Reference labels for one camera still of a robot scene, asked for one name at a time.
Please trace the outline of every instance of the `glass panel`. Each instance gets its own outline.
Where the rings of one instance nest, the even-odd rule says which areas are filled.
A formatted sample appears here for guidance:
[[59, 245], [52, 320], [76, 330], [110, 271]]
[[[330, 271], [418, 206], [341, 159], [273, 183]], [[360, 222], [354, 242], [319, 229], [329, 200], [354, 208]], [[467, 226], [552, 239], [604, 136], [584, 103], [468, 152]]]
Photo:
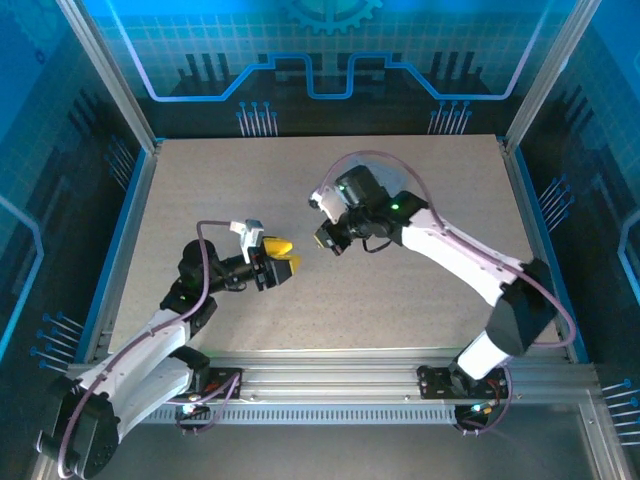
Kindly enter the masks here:
[[640, 5], [602, 2], [521, 148], [592, 361], [639, 376]]
[[85, 3], [163, 137], [504, 134], [574, 4]]
[[0, 478], [17, 479], [30, 474], [43, 388], [72, 358], [140, 146], [56, 3], [4, 5]]

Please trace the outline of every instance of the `speckled tabletop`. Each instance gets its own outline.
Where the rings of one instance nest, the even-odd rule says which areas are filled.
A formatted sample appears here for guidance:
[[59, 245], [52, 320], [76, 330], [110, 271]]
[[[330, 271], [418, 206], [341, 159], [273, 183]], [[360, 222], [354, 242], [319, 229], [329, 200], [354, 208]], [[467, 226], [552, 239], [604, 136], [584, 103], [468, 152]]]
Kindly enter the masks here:
[[[431, 260], [399, 247], [341, 257], [317, 248], [324, 220], [307, 198], [329, 166], [362, 149], [392, 153], [423, 176], [440, 213], [510, 256], [531, 250], [494, 136], [389, 136], [165, 141], [129, 269], [111, 348], [144, 326], [177, 278], [200, 219], [256, 218], [294, 242], [298, 274], [262, 293], [216, 295], [218, 310], [193, 344], [206, 351], [464, 346], [490, 307]], [[205, 231], [221, 258], [238, 237]], [[552, 329], [544, 339], [555, 337]]]

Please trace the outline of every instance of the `blue pin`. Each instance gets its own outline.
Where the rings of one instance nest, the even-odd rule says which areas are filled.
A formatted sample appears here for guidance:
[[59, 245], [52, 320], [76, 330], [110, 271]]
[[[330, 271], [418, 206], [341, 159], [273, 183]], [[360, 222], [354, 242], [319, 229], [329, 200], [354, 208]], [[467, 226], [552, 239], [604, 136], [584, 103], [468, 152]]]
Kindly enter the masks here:
[[53, 343], [55, 343], [57, 345], [61, 345], [61, 346], [66, 347], [66, 348], [68, 348], [70, 350], [75, 350], [75, 347], [72, 347], [71, 345], [69, 345], [67, 343], [61, 342], [60, 340], [47, 335], [42, 330], [38, 330], [36, 332], [36, 338], [38, 338], [38, 339], [44, 338], [44, 339], [49, 340], [50, 342], [53, 342]]
[[631, 397], [628, 402], [616, 403], [615, 405], [608, 405], [611, 408], [625, 407], [627, 405], [631, 405], [633, 408], [638, 408], [638, 399], [636, 397]]
[[29, 355], [32, 356], [32, 357], [40, 356], [42, 358], [53, 360], [54, 362], [64, 363], [65, 365], [69, 364], [69, 362], [65, 362], [64, 360], [60, 360], [59, 358], [56, 358], [56, 357], [53, 357], [51, 355], [47, 355], [46, 353], [42, 353], [42, 352], [38, 351], [38, 349], [36, 347], [31, 347], [29, 349]]
[[57, 353], [57, 354], [62, 355], [62, 356], [64, 356], [64, 357], [69, 357], [71, 360], [73, 360], [73, 355], [71, 355], [70, 353], [67, 353], [67, 352], [62, 351], [62, 350], [60, 350], [59, 348], [55, 348], [55, 347], [54, 347], [53, 345], [51, 345], [50, 343], [47, 343], [47, 344], [44, 346], [44, 351], [45, 351], [45, 352], [47, 352], [47, 353], [49, 353], [49, 352]]
[[38, 362], [38, 368], [49, 368], [51, 370], [55, 370], [56, 372], [67, 373], [67, 371], [62, 368], [54, 367], [53, 365], [48, 364], [44, 359]]
[[620, 388], [620, 387], [631, 388], [631, 380], [629, 380], [628, 378], [625, 378], [622, 381], [622, 383], [616, 383], [615, 385], [609, 385], [608, 387], [604, 387], [602, 389], [602, 391], [606, 392], [607, 390], [613, 390], [614, 388]]
[[76, 329], [71, 328], [66, 326], [64, 323], [61, 323], [57, 320], [54, 320], [51, 315], [49, 315], [48, 313], [45, 313], [44, 315], [42, 315], [42, 321], [44, 323], [53, 323], [54, 325], [59, 326], [60, 328], [63, 328], [65, 330], [67, 330], [68, 332], [74, 333], [76, 335], [78, 335], [80, 332], [78, 332]]
[[51, 335], [57, 336], [57, 337], [62, 337], [66, 340], [69, 340], [70, 342], [73, 343], [78, 343], [78, 340], [76, 340], [73, 337], [70, 337], [69, 335], [62, 333], [60, 330], [58, 330], [56, 327], [51, 327]]
[[58, 312], [56, 313], [56, 318], [58, 320], [66, 320], [67, 322], [69, 322], [71, 325], [75, 325], [76, 327], [78, 327], [79, 329], [83, 329], [84, 327], [82, 325], [80, 325], [79, 323], [74, 322], [73, 320], [71, 320], [69, 317], [65, 317], [64, 313], [62, 312]]

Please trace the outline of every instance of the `pink cable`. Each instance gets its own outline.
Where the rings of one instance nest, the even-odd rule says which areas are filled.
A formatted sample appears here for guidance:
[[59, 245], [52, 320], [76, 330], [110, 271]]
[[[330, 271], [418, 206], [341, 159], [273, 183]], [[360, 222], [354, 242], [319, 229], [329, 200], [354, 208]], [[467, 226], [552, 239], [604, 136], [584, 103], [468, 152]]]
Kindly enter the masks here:
[[199, 433], [203, 433], [206, 432], [207, 430], [212, 429], [213, 427], [215, 427], [218, 422], [220, 421], [220, 418], [222, 417], [222, 412], [224, 412], [224, 409], [227, 407], [227, 404], [229, 403], [229, 400], [231, 400], [231, 396], [233, 395], [233, 391], [235, 390], [236, 386], [238, 385], [238, 381], [240, 380], [240, 374], [236, 373], [235, 375], [233, 375], [233, 377], [231, 377], [229, 380], [227, 380], [224, 385], [222, 385], [218, 390], [216, 390], [216, 392], [224, 392], [224, 390], [229, 387], [229, 385], [231, 385], [229, 387], [229, 391], [227, 392], [227, 396], [224, 399], [224, 402], [222, 402], [222, 405], [220, 405], [220, 409], [216, 412], [216, 414], [211, 418], [211, 420], [209, 421], [209, 423], [207, 423], [206, 425], [204, 425], [203, 427], [197, 428], [184, 428], [181, 424], [180, 421], [178, 420], [176, 422], [176, 426], [178, 428], [180, 428], [182, 430], [183, 434], [193, 434], [193, 435], [198, 435]]
[[[198, 232], [198, 242], [200, 244], [200, 253], [202, 254], [202, 265], [206, 267], [207, 265], [209, 265], [209, 255], [207, 255], [207, 247], [206, 247], [206, 244], [204, 243], [204, 235], [202, 234], [203, 225], [216, 225], [216, 226], [229, 227], [231, 226], [231, 222], [223, 222], [218, 220], [201, 220], [196, 224], [196, 230]], [[209, 295], [209, 269], [203, 268], [202, 271], [203, 271], [202, 294], [200, 295], [200, 298], [198, 299], [196, 304], [187, 312], [183, 313], [182, 315], [179, 315], [178, 317], [173, 318], [171, 320], [167, 320], [166, 322], [163, 322], [160, 325], [153, 327], [150, 331], [145, 332], [143, 335], [140, 335], [139, 337], [135, 338], [131, 343], [125, 346], [122, 350], [120, 350], [120, 352], [114, 355], [114, 357], [109, 361], [109, 363], [105, 367], [104, 371], [96, 377], [96, 379], [89, 386], [87, 391], [84, 393], [84, 395], [78, 402], [78, 405], [76, 406], [75, 410], [71, 414], [71, 417], [69, 418], [69, 423], [67, 423], [67, 427], [65, 428], [64, 434], [62, 435], [62, 441], [60, 442], [60, 451], [58, 452], [58, 475], [60, 476], [60, 478], [71, 478], [73, 476], [73, 472], [65, 468], [64, 462], [67, 457], [67, 450], [69, 449], [71, 434], [73, 432], [73, 429], [76, 426], [76, 423], [78, 423], [78, 419], [80, 418], [82, 409], [84, 408], [87, 401], [89, 400], [89, 397], [91, 397], [91, 394], [98, 388], [98, 385], [100, 385], [101, 382], [107, 379], [107, 374], [113, 370], [113, 367], [115, 367], [115, 365], [134, 347], [139, 345], [140, 342], [142, 342], [143, 340], [146, 340], [148, 337], [155, 335], [156, 333], [160, 332], [161, 330], [171, 325], [184, 321], [186, 318], [193, 315], [202, 306], [207, 296]]]
[[503, 264], [500, 259], [497, 259], [497, 258], [493, 257], [492, 255], [490, 255], [490, 254], [486, 253], [485, 251], [479, 249], [478, 247], [476, 247], [472, 243], [469, 243], [464, 238], [461, 238], [460, 236], [456, 235], [454, 232], [448, 230], [446, 225], [444, 224], [444, 221], [442, 220], [442, 218], [438, 214], [438, 211], [436, 210], [435, 204], [433, 203], [433, 198], [431, 197], [431, 194], [429, 193], [429, 189], [427, 188], [426, 184], [424, 183], [424, 181], [422, 180], [420, 175], [418, 175], [418, 173], [409, 164], [407, 164], [403, 160], [399, 159], [395, 155], [391, 155], [390, 153], [386, 153], [386, 152], [380, 152], [378, 150], [360, 150], [360, 151], [357, 151], [357, 152], [349, 153], [349, 154], [345, 155], [344, 157], [338, 159], [333, 165], [331, 165], [331, 167], [329, 168], [329, 171], [327, 172], [325, 177], [322, 179], [322, 183], [320, 184], [320, 187], [318, 187], [317, 192], [320, 193], [320, 192], [324, 191], [325, 187], [329, 183], [329, 178], [338, 170], [338, 168], [342, 167], [344, 165], [344, 163], [346, 163], [347, 161], [349, 161], [350, 159], [352, 159], [354, 157], [359, 157], [359, 156], [362, 156], [362, 155], [375, 155], [375, 156], [379, 156], [379, 157], [382, 157], [382, 158], [385, 158], [387, 160], [391, 160], [391, 161], [394, 161], [394, 162], [400, 164], [415, 179], [415, 181], [418, 182], [418, 185], [420, 186], [420, 189], [422, 190], [422, 193], [423, 193], [423, 195], [425, 197], [425, 200], [429, 203], [429, 209], [431, 210], [433, 218], [434, 218], [434, 220], [435, 220], [436, 224], [438, 225], [438, 228], [440, 229], [441, 232], [443, 232], [446, 235], [448, 235], [449, 238], [453, 239], [454, 242], [456, 242], [458, 245], [460, 245], [462, 248], [466, 249], [467, 251], [470, 251], [470, 252], [480, 256], [481, 258], [483, 258], [484, 260], [488, 261], [489, 263], [491, 263], [491, 264], [493, 264], [495, 266], [499, 266], [500, 268], [506, 270], [507, 272], [511, 273], [512, 275], [515, 275], [515, 276], [519, 277], [520, 279], [522, 279], [523, 281], [527, 282], [529, 285], [531, 285], [533, 288], [535, 288], [538, 292], [540, 292], [540, 294], [544, 298], [546, 298], [549, 301], [549, 303], [551, 303], [551, 305], [554, 306], [554, 308], [558, 311], [558, 313], [560, 313], [560, 315], [562, 315], [562, 317], [567, 322], [567, 326], [568, 326], [568, 329], [569, 329], [569, 332], [567, 334], [567, 338], [565, 338], [564, 340], [561, 340], [559, 342], [552, 342], [552, 343], [545, 343], [545, 342], [538, 343], [538, 342], [536, 342], [536, 343], [533, 344], [534, 347], [560, 348], [560, 347], [567, 347], [567, 346], [571, 345], [574, 342], [574, 340], [576, 339], [576, 334], [577, 334], [577, 332], [576, 332], [576, 324], [575, 324], [575, 321], [573, 320], [573, 318], [571, 317], [571, 314], [567, 311], [567, 309], [564, 307], [564, 305], [562, 305], [560, 300], [558, 300], [551, 292], [549, 292], [549, 290], [544, 288], [544, 286], [540, 285], [540, 283], [538, 283], [536, 280], [531, 278], [525, 272], [522, 272], [522, 271], [512, 267], [511, 265]]

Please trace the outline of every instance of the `robotic arm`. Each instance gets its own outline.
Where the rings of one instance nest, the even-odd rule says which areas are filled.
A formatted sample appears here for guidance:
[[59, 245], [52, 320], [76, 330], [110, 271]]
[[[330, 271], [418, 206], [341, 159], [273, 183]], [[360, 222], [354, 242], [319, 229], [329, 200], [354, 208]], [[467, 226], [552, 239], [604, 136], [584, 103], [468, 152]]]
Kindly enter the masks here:
[[[204, 241], [209, 288], [197, 310], [178, 321], [203, 294], [205, 266], [195, 240], [184, 248], [178, 265], [180, 276], [146, 327], [81, 378], [62, 376], [51, 385], [49, 393], [57, 399], [56, 408], [49, 428], [40, 432], [36, 448], [58, 461], [62, 451], [59, 471], [92, 478], [111, 459], [125, 435], [160, 405], [171, 399], [200, 399], [212, 390], [218, 379], [210, 372], [209, 358], [186, 346], [217, 309], [211, 294], [239, 292], [249, 282], [262, 291], [295, 273], [299, 258], [289, 255], [293, 245], [264, 236], [260, 222], [231, 222], [229, 229], [240, 235], [242, 253], [220, 260], [214, 245]], [[79, 416], [70, 426], [76, 412]], [[65, 443], [68, 428], [72, 433]]]
[[485, 330], [449, 366], [449, 382], [460, 397], [468, 396], [498, 365], [523, 355], [555, 315], [548, 300], [514, 273], [526, 273], [548, 290], [551, 275], [543, 262], [524, 263], [490, 249], [436, 218], [426, 200], [408, 191], [391, 198], [365, 165], [313, 192], [309, 203], [328, 217], [315, 238], [335, 255], [356, 239], [366, 249], [370, 237], [386, 238], [431, 258], [494, 307]]

